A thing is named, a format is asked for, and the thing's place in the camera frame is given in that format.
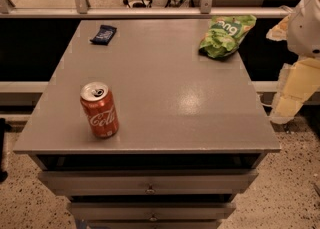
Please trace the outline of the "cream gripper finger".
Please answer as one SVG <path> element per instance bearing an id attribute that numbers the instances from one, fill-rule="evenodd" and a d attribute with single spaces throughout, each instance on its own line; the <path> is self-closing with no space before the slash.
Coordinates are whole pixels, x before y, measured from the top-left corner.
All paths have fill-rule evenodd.
<path id="1" fill-rule="evenodd" d="M 299 59 L 293 65 L 284 64 L 278 77 L 277 92 L 272 101 L 270 121 L 286 124 L 303 104 L 320 88 L 320 60 Z"/>
<path id="2" fill-rule="evenodd" d="M 273 41 L 286 41 L 289 19 L 290 16 L 284 17 L 277 25 L 267 32 L 266 38 Z"/>

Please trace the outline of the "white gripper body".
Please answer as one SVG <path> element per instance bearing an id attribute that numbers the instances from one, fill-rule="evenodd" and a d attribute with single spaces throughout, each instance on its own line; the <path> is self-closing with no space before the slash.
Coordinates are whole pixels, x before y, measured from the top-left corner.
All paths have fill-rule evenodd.
<path id="1" fill-rule="evenodd" d="M 299 56 L 320 57 L 320 0 L 301 0 L 290 14 L 288 49 Z"/>

